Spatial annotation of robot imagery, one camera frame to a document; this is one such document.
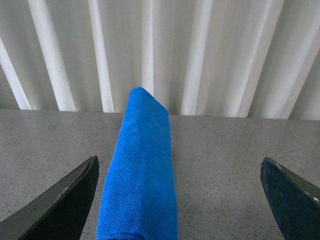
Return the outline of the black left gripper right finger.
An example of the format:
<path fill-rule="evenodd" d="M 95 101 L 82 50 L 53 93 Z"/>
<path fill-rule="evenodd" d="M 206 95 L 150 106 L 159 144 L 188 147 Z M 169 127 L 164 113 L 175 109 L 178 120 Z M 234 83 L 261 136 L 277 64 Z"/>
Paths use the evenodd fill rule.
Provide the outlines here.
<path fill-rule="evenodd" d="M 320 188 L 266 157 L 261 184 L 276 223 L 286 240 L 320 238 Z"/>

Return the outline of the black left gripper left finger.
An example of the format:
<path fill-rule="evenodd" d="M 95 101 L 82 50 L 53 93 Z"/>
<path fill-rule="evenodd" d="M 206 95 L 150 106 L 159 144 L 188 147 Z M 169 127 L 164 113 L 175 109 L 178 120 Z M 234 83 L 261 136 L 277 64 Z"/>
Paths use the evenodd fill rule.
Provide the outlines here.
<path fill-rule="evenodd" d="M 78 240 L 99 179 L 92 156 L 22 209 L 0 223 L 2 240 Z"/>

